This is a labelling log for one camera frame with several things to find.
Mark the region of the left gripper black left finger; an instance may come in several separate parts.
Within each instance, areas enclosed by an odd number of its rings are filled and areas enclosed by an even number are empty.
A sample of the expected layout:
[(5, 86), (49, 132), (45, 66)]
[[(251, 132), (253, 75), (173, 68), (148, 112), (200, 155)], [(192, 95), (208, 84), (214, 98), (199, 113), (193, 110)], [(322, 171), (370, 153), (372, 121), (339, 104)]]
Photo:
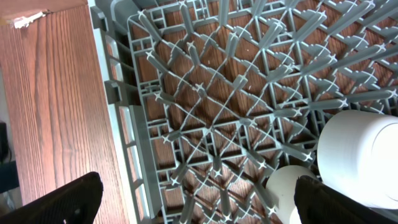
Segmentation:
[(1, 223), (93, 223), (101, 205), (103, 183), (89, 172), (1, 217)]

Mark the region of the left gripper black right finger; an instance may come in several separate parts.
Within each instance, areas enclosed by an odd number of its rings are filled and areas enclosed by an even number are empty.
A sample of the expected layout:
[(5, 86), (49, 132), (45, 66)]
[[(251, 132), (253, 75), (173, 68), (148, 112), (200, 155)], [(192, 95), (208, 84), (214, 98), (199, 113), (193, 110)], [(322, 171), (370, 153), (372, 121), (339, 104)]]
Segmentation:
[(294, 203), (302, 224), (397, 224), (307, 175), (296, 181)]

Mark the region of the white paper cup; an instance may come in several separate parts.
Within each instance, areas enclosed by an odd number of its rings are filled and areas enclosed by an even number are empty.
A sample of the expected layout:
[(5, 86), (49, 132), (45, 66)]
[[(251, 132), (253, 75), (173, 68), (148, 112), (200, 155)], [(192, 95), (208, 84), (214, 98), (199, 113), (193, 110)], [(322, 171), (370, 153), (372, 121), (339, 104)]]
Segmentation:
[(302, 223), (294, 202), (294, 194), (296, 181), (303, 175), (316, 179), (308, 168), (291, 165), (277, 169), (267, 181), (266, 192), (271, 196), (276, 206), (276, 215), (282, 223)]

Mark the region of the grey bowl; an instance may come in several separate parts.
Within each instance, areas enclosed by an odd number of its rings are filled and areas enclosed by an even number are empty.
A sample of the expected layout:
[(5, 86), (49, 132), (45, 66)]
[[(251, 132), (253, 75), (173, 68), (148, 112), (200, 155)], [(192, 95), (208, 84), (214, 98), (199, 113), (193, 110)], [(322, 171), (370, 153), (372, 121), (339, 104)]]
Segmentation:
[(367, 207), (397, 209), (397, 117), (346, 110), (318, 141), (325, 185)]

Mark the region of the grey dishwasher rack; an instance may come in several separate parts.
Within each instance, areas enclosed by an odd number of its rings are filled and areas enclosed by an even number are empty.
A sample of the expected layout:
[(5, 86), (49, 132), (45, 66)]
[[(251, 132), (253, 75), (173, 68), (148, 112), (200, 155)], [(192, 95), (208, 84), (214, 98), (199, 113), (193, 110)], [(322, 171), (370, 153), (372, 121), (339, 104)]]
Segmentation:
[(397, 1), (89, 1), (131, 223), (277, 223), (343, 110), (397, 114)]

